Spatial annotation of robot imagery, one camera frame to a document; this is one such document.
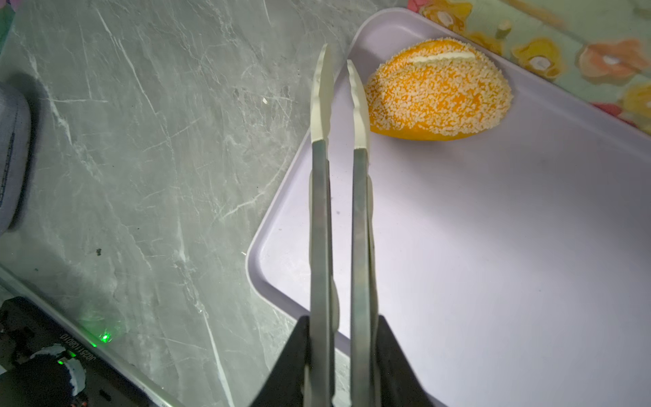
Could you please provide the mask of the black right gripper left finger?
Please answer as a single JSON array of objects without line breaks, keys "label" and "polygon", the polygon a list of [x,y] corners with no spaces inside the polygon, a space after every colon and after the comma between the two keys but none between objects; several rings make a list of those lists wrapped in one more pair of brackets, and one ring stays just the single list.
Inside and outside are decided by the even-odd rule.
[{"label": "black right gripper left finger", "polygon": [[310,362],[310,318],[301,316],[251,407],[301,407]]}]

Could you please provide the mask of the landscape print paper bag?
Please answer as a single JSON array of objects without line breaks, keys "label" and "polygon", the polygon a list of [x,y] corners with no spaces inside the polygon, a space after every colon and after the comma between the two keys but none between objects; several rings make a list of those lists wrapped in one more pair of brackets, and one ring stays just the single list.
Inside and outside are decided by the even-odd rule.
[{"label": "landscape print paper bag", "polygon": [[408,8],[650,132],[648,1],[410,1]]}]

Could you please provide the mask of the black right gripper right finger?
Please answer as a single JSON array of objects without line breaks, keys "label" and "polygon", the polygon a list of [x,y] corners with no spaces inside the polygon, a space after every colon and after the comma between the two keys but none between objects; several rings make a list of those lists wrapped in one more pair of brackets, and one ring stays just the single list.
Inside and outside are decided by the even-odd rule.
[{"label": "black right gripper right finger", "polygon": [[383,315],[376,334],[382,407],[434,407]]}]

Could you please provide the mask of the cream and steel tongs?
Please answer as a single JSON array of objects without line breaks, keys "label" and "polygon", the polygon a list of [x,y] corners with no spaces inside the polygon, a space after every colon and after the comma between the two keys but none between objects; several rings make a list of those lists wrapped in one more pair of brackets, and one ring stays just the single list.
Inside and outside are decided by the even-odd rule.
[{"label": "cream and steel tongs", "polygon": [[[379,406],[381,384],[376,356],[379,310],[369,175],[371,126],[364,85],[352,60],[347,62],[347,69],[354,122],[350,395],[354,406]],[[328,159],[334,83],[332,53],[328,46],[323,46],[310,96],[310,360],[306,369],[305,401],[308,406],[329,406],[335,393],[334,341],[339,302],[333,274]]]}]

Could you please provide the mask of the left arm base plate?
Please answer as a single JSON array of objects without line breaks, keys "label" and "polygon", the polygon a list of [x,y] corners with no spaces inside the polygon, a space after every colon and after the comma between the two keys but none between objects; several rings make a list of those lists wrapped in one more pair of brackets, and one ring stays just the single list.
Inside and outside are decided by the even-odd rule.
[{"label": "left arm base plate", "polygon": [[152,406],[135,384],[29,300],[1,306],[2,406]]}]

